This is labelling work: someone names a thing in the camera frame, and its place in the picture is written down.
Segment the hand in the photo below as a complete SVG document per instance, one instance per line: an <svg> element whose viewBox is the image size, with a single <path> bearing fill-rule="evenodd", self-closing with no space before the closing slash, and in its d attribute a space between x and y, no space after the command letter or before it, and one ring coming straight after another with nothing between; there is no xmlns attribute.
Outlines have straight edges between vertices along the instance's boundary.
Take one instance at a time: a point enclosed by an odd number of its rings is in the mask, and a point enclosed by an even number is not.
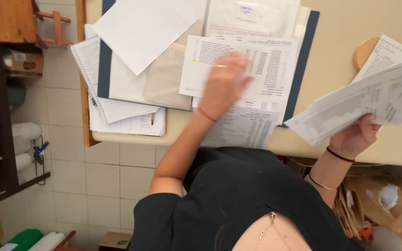
<svg viewBox="0 0 402 251"><path fill-rule="evenodd" d="M248 64L249 60L243 59L239 52L219 57L210 71L199 108L215 120L221 118L253 79L250 76L241 79L242 71Z"/></svg>
<svg viewBox="0 0 402 251"><path fill-rule="evenodd" d="M373 114L366 114L359 118L357 124L335 134L330 139L330 150L346 159L355 159L376 141L381 125L372 124L372 118Z"/></svg>

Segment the black top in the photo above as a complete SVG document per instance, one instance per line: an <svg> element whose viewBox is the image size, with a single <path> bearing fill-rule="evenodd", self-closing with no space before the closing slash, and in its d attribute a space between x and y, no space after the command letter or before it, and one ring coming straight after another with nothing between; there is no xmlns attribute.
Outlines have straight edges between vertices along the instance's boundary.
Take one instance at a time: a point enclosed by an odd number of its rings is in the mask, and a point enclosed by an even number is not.
<svg viewBox="0 0 402 251"><path fill-rule="evenodd" d="M313 251L362 250L318 191L269 151L200 149L184 187L182 198L158 193L137 203L131 251L230 251L271 211L290 218Z"/></svg>

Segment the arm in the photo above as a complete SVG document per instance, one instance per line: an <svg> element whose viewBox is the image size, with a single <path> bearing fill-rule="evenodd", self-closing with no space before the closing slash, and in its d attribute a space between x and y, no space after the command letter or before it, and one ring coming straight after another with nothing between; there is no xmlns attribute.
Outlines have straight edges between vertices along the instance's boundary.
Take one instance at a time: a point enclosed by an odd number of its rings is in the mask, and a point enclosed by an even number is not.
<svg viewBox="0 0 402 251"><path fill-rule="evenodd" d="M242 69L247 64L248 60L244 60L237 52L220 57L214 63L199 105L199 109L206 115L199 110L194 112L186 129L156 168L151 180L150 194L169 192L182 197L182 182L202 140L215 120L226 113L240 98L251 80L250 77L246 77L237 84L237 79L241 77Z"/></svg>
<svg viewBox="0 0 402 251"><path fill-rule="evenodd" d="M381 126L372 124L372 118L373 114L366 114L359 119L357 124L334 135L330 139L330 150L346 159L355 159L376 141L376 134ZM338 188L351 165L351 162L341 160L325 151L311 168L310 175L321 185L328 188ZM308 176L305 180L312 184L320 193L323 201L330 208L333 208L336 189L327 190L317 185Z"/></svg>

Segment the tiled wall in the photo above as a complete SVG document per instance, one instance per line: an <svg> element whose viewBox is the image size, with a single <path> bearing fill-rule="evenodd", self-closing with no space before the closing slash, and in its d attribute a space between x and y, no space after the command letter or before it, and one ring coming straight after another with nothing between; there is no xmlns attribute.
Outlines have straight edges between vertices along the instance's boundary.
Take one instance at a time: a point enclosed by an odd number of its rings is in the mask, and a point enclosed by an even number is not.
<svg viewBox="0 0 402 251"><path fill-rule="evenodd" d="M64 38L77 41L74 0L40 0L44 12L59 11L71 23L62 23ZM43 37L54 37L52 23L40 24ZM44 233L77 231L71 244L97 249L107 231L131 233L133 208L148 194L155 166L167 147L102 142L84 148L80 78L68 50L44 50L45 66L39 80L23 79L24 105L15 109L12 123L35 122L50 145L46 186L35 185L0 203L6 242L25 228ZM22 172L35 177L34 166Z"/></svg>

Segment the wooden desk edge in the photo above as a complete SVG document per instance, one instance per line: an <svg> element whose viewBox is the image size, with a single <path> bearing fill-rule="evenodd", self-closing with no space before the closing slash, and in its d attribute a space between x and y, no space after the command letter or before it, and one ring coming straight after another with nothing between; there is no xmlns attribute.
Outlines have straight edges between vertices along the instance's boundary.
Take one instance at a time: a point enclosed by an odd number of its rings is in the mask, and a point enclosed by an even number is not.
<svg viewBox="0 0 402 251"><path fill-rule="evenodd" d="M85 40L84 25L86 24L86 0L75 0L75 9L77 16L77 38L80 41ZM80 95L82 100L83 117L83 142L85 147L91 147L100 143L92 137L92 131L89 129L89 111L86 85L80 75Z"/></svg>

